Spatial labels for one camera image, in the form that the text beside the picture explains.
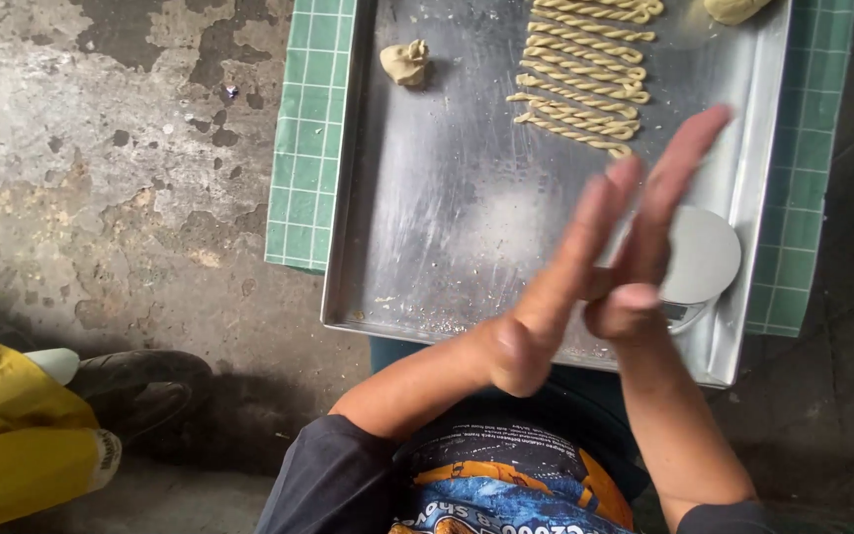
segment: dough crumb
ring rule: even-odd
[[[423,82],[429,52],[423,39],[405,45],[394,44],[381,51],[381,66],[395,84],[416,86]]]
[[[749,19],[769,0],[704,0],[704,8],[720,24],[733,26]]]

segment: stained floor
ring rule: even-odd
[[[288,437],[366,374],[321,281],[262,261],[291,8],[0,0],[0,321],[218,372],[160,463],[13,529],[249,532]],[[826,217],[803,335],[749,338],[711,398],[766,499],[854,521],[854,50]]]

